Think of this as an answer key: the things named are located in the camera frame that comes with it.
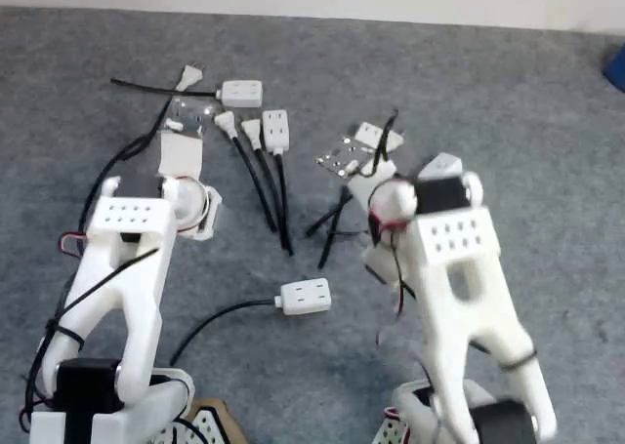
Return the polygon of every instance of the power plug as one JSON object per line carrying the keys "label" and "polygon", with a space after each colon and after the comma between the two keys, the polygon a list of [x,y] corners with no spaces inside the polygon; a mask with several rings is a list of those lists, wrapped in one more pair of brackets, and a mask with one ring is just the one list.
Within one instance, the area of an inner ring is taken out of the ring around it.
{"label": "power plug", "polygon": [[441,153],[421,170],[418,178],[426,181],[429,179],[451,178],[461,174],[462,160],[453,154]]}
{"label": "power plug", "polygon": [[245,120],[241,122],[241,127],[252,144],[252,149],[255,151],[261,149],[263,147],[261,144],[261,121],[259,119]]}
{"label": "power plug", "polygon": [[269,153],[282,154],[289,149],[289,121],[286,110],[263,112],[263,138]]}
{"label": "power plug", "polygon": [[275,306],[285,315],[302,315],[329,310],[332,304],[330,287],[325,278],[296,281],[280,287]]}
{"label": "power plug", "polygon": [[215,97],[226,107],[261,107],[263,83],[256,80],[225,81]]}

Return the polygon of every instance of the black cable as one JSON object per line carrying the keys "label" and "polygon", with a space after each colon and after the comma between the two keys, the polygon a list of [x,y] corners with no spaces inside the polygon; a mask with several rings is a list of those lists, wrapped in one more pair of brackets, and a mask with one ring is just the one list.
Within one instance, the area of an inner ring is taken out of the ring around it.
{"label": "black cable", "polygon": [[265,177],[265,181],[267,182],[267,186],[270,188],[271,199],[273,200],[273,208],[275,210],[275,219],[277,220],[277,228],[280,232],[280,243],[282,244],[282,249],[286,250],[286,243],[284,239],[284,234],[282,231],[282,207],[280,206],[280,197],[277,193],[277,187],[275,186],[275,181],[273,180],[273,175],[271,174],[270,166],[267,164],[267,160],[265,159],[265,154],[261,148],[257,148],[254,150],[254,154],[256,155],[256,160],[261,167],[261,171],[263,172],[263,176]]}
{"label": "black cable", "polygon": [[[124,270],[130,268],[135,263],[138,263],[138,262],[140,262],[140,261],[142,261],[144,259],[147,259],[148,257],[150,257],[153,254],[155,254],[157,251],[158,251],[158,248],[152,249],[151,251],[148,251],[145,254],[142,254],[142,255],[140,255],[138,257],[130,259],[129,261],[126,261],[125,263],[123,263],[120,266],[118,266],[115,270],[113,270],[108,276],[106,276],[101,281],[99,281],[92,288],[90,288],[85,293],[83,293],[81,296],[76,298],[76,300],[74,300],[72,303],[68,304],[65,307],[60,308],[60,306],[62,305],[61,304],[61,300],[63,298],[66,298],[67,293],[68,293],[68,290],[66,289],[66,287],[67,286],[71,286],[71,281],[73,280],[73,277],[75,276],[75,273],[72,274],[69,277],[67,282],[65,282],[65,286],[63,287],[63,290],[62,290],[62,293],[61,293],[61,297],[59,299],[59,303],[58,303],[57,308],[55,310],[55,315],[54,315],[54,317],[52,319],[50,319],[46,323],[46,333],[45,333],[45,336],[44,336],[43,340],[41,341],[41,344],[39,344],[39,347],[37,348],[37,352],[35,353],[35,357],[32,360],[32,364],[30,365],[30,370],[28,371],[28,376],[27,376],[27,381],[26,381],[26,389],[25,389],[25,392],[24,392],[23,414],[28,417],[29,421],[30,421],[30,417],[32,415],[32,411],[33,411],[33,409],[35,407],[35,403],[36,403],[35,400],[34,400],[34,396],[35,396],[35,393],[36,393],[35,389],[37,388],[37,384],[36,384],[37,383],[37,375],[39,374],[39,370],[41,369],[41,365],[43,363],[43,358],[44,358],[46,352],[48,351],[48,348],[50,347],[50,343],[52,342],[52,339],[54,338],[54,335],[58,331],[58,326],[59,326],[59,323],[61,322],[61,319],[63,318],[63,316],[65,314],[67,314],[71,309],[75,308],[79,303],[82,303],[85,299],[87,299],[88,297],[93,295],[95,292],[97,292],[103,285],[105,285],[110,280],[115,278],[121,272],[123,272]],[[69,332],[69,331],[67,329],[63,329],[62,333],[66,334],[66,332]]]}
{"label": "black cable", "polygon": [[284,235],[286,250],[288,251],[289,256],[293,256],[293,244],[291,243],[291,234],[289,233],[289,205],[287,201],[284,162],[281,154],[276,154],[273,158],[275,159],[275,166],[277,167],[277,173],[280,178],[280,196],[282,198],[282,234]]}
{"label": "black cable", "polygon": [[393,127],[397,116],[399,115],[399,111],[395,109],[393,115],[389,117],[387,123],[384,126],[384,130],[382,131],[382,135],[380,136],[380,140],[378,141],[378,146],[375,148],[375,154],[373,156],[373,165],[371,167],[371,172],[369,174],[363,174],[361,171],[358,173],[364,178],[370,178],[378,172],[378,165],[380,164],[380,158],[384,158],[385,161],[389,160],[389,156],[387,154],[387,142],[389,141],[389,134],[391,133],[391,128]]}
{"label": "black cable", "polygon": [[313,234],[315,234],[316,231],[321,227],[322,224],[327,222],[337,212],[342,211],[343,207],[345,207],[345,205],[347,205],[353,198],[354,198],[354,196],[350,194],[349,197],[347,197],[345,200],[341,201],[339,204],[337,204],[335,207],[333,207],[329,212],[327,212],[325,215],[323,215],[321,218],[319,218],[316,222],[311,224],[309,226],[309,228],[306,230],[306,237],[311,237]]}
{"label": "black cable", "polygon": [[176,365],[176,363],[178,362],[180,356],[185,351],[185,348],[188,346],[188,344],[191,343],[191,341],[197,336],[197,334],[199,334],[202,331],[202,329],[206,327],[208,324],[210,324],[214,320],[217,320],[223,315],[226,315],[230,312],[234,312],[244,307],[252,307],[254,305],[275,305],[275,300],[267,299],[267,300],[246,301],[244,303],[239,303],[239,304],[231,305],[229,307],[225,307],[215,312],[214,314],[210,315],[206,319],[199,322],[193,329],[191,329],[191,331],[188,334],[185,335],[183,340],[180,342],[180,344],[176,348],[176,351],[174,351],[174,354],[172,354],[172,357],[169,360],[169,365],[172,367]]}
{"label": "black cable", "polygon": [[202,442],[202,444],[208,444],[208,440],[204,437],[204,434],[197,428],[197,426],[191,422],[188,422],[185,419],[177,417],[174,419],[174,423],[181,424],[186,429],[191,431],[193,434],[197,436],[197,438]]}
{"label": "black cable", "polygon": [[341,197],[339,199],[339,210],[332,217],[332,222],[330,223],[330,230],[328,231],[327,237],[325,238],[325,244],[323,245],[323,251],[321,252],[321,258],[319,259],[319,263],[317,264],[318,269],[322,269],[325,266],[325,263],[328,260],[328,256],[330,255],[330,250],[332,249],[332,243],[334,242],[334,236],[337,233],[337,226],[339,225],[339,219],[341,218],[341,213],[343,213],[343,208],[345,207],[345,202],[350,197],[350,190],[346,185],[341,187]]}
{"label": "black cable", "polygon": [[271,216],[270,204],[267,202],[267,198],[265,197],[265,193],[263,192],[263,187],[261,186],[261,181],[258,179],[258,175],[256,174],[254,167],[252,166],[250,158],[247,156],[247,153],[245,153],[245,149],[243,148],[241,141],[237,137],[234,137],[232,139],[232,142],[234,143],[234,146],[236,146],[238,153],[241,155],[241,158],[245,163],[245,167],[249,171],[250,177],[254,182],[256,192],[258,193],[258,198],[261,200],[261,205],[263,206],[263,211],[265,212],[265,220],[267,220],[267,226],[270,228],[271,232],[276,232],[277,228],[275,227],[275,222],[273,222],[273,217]]}
{"label": "black cable", "polygon": [[[169,108],[170,102],[171,102],[171,98],[167,100],[165,104],[163,104],[163,107],[161,108],[160,112],[156,116],[156,120],[154,120],[154,123],[152,124],[149,132],[141,135],[140,137],[137,137],[136,139],[132,140],[130,143],[125,145],[104,165],[104,167],[98,174],[98,177],[92,184],[91,189],[89,190],[89,194],[87,195],[87,199],[85,200],[85,203],[83,204],[82,212],[80,213],[80,219],[78,220],[78,232],[85,232],[85,226],[87,224],[87,217],[89,216],[89,211],[91,210],[91,207],[94,203],[96,195],[100,191],[100,187],[102,186],[110,170],[119,161],[122,161],[122,160],[127,161],[137,156],[139,153],[144,151],[152,143],[152,141],[154,140],[154,137],[156,137],[156,133],[158,132],[160,123],[163,121],[163,118],[165,117],[165,114],[167,113],[167,109]],[[82,254],[84,252],[83,241],[78,240],[76,241],[76,244],[78,246],[78,252]]]}
{"label": "black cable", "polygon": [[143,91],[144,93],[156,93],[157,95],[203,97],[203,98],[214,98],[217,95],[214,91],[178,91],[178,90],[170,90],[168,88],[155,88],[153,86],[140,85],[138,83],[132,83],[130,81],[120,80],[118,78],[111,78],[110,82],[113,85],[123,86],[125,88],[132,88],[134,90]]}

